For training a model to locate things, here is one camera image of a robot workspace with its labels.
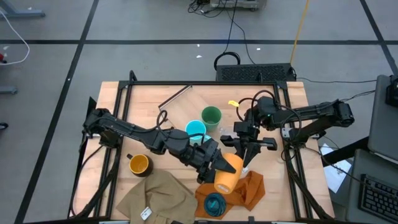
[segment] cart wheel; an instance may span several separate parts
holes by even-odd
[[[0,130],[4,130],[8,128],[8,124],[7,123],[0,123]]]

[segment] black keyboard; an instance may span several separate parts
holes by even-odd
[[[398,187],[367,174],[361,180],[372,188],[361,184],[359,209],[398,224]]]

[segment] white cable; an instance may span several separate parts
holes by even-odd
[[[11,23],[10,23],[10,21],[8,21],[8,19],[7,19],[7,17],[6,17],[6,15],[4,15],[4,13],[2,13],[2,11],[0,10],[0,13],[2,14],[2,16],[5,18],[5,20],[7,21],[7,23],[8,23],[8,25],[10,26],[10,28],[12,29],[12,31],[14,31],[15,32],[15,34],[17,34],[17,36],[21,39],[21,41],[23,41],[23,43],[25,43],[25,45],[26,45],[26,47],[27,47],[27,53],[26,53],[26,56],[24,57],[24,59],[22,59],[22,60],[20,60],[20,61],[18,61],[18,62],[8,62],[8,63],[0,63],[0,66],[5,66],[5,65],[14,65],[14,64],[17,64],[17,63],[21,63],[21,62],[24,62],[25,60],[26,60],[26,58],[27,58],[27,56],[29,55],[29,53],[30,53],[30,48],[29,48],[29,45],[27,45],[27,43],[25,42],[25,40],[18,34],[18,32],[16,31],[16,30],[14,30],[14,28],[12,27],[12,25],[11,25]]]

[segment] wooden tabletop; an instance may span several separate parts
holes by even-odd
[[[113,112],[114,101],[116,98],[118,82],[103,82],[98,97],[97,108],[107,108]],[[127,121],[143,128],[151,128],[155,125],[156,117],[159,114],[159,105],[173,94],[181,90],[184,86],[171,85],[135,85],[132,88],[131,101],[129,104],[129,112]],[[307,97],[302,82],[288,82],[289,97],[293,108],[308,106]],[[193,89],[201,95],[201,97],[209,104],[218,107],[223,114],[223,128],[232,130],[233,123],[238,121],[236,116],[236,108],[229,105],[229,100],[239,101],[241,98],[252,98],[259,90],[269,90],[273,92],[271,86],[194,86]],[[124,91],[120,116],[123,113]],[[283,92],[279,90],[280,98],[283,101]],[[250,102],[246,101],[239,107],[240,114],[250,107]],[[163,128],[171,127],[171,124],[166,122]],[[223,220],[248,220],[248,216],[254,216],[257,221],[293,221],[294,210],[292,206],[292,199],[289,188],[289,180],[287,170],[284,162],[280,158],[282,151],[282,140],[279,130],[266,131],[261,129],[259,138],[269,137],[275,138],[278,144],[278,150],[268,151],[266,148],[258,154],[249,164],[249,170],[254,170],[264,176],[264,185],[266,188],[266,195],[262,200],[249,212],[244,207],[233,207],[224,217]],[[88,141],[85,159],[98,148],[99,138],[90,139]],[[233,152],[232,147],[224,147],[222,143],[219,147],[223,152]],[[307,147],[318,149],[316,140],[308,140]],[[135,140],[124,138],[121,160],[119,165],[118,181],[116,184],[116,193],[113,203],[112,220],[126,220],[128,219],[119,211],[116,210],[116,205],[122,200],[125,194],[133,188],[142,179],[134,176],[129,170],[129,159],[127,154],[147,154],[154,161],[155,168],[165,169],[178,178],[192,192],[195,192],[199,184],[197,183],[197,173],[194,168],[186,167],[180,163],[175,157],[166,152],[163,156],[151,154],[142,143]],[[96,192],[101,175],[101,169],[104,161],[105,149],[93,156],[86,164],[81,172],[76,197],[74,201],[75,211],[78,213],[87,204],[93,194]],[[309,191],[315,197],[317,202],[323,209],[334,217],[333,207],[331,205],[330,195],[326,184],[325,173],[323,171],[320,156],[310,150],[302,149],[302,162],[307,178],[307,186]],[[305,209],[302,201],[302,194],[298,187],[297,194],[300,205],[300,213],[305,217]],[[103,195],[103,205],[101,206],[100,215],[105,214],[106,202],[108,201],[108,190]]]

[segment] gray floor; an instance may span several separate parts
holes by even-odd
[[[93,0],[12,2],[21,9],[43,9],[47,15],[43,19],[11,21],[25,39],[79,40]],[[189,2],[99,0],[87,39],[228,38],[228,15],[222,13],[210,19],[188,14]],[[383,37],[398,40],[395,22],[398,2],[366,2]],[[304,5],[305,0],[269,0],[263,11],[238,10],[236,22],[246,31],[248,39],[293,40]],[[234,27],[231,38],[243,39],[243,35]],[[0,21],[0,43],[4,39],[17,37],[4,21]],[[360,2],[354,0],[311,1],[300,39],[377,40]],[[15,220],[77,45],[30,47],[30,55],[24,63],[0,67],[0,83],[19,88],[17,95],[0,95],[0,121],[10,124],[0,133],[1,223]],[[288,62],[292,47],[248,45],[256,63]],[[101,82],[125,80],[130,69],[139,80],[214,80],[213,60],[224,48],[224,44],[84,45],[25,222],[66,217],[81,124],[88,97],[97,98]],[[398,46],[388,48],[392,56],[398,58]],[[242,63],[250,63],[243,44],[230,45],[229,50],[240,54]],[[19,60],[25,51],[24,45],[0,44],[0,53],[7,53],[8,61]],[[233,63],[231,58],[220,60],[220,64]],[[392,74],[379,45],[298,45],[293,66],[299,77],[312,80],[370,80],[379,74]],[[374,83],[305,82],[305,87],[310,104],[314,104],[373,90]],[[349,103],[356,118],[354,125],[331,129],[327,135],[339,146],[363,138],[369,131],[373,96]],[[337,205],[336,213],[342,214],[343,208]]]

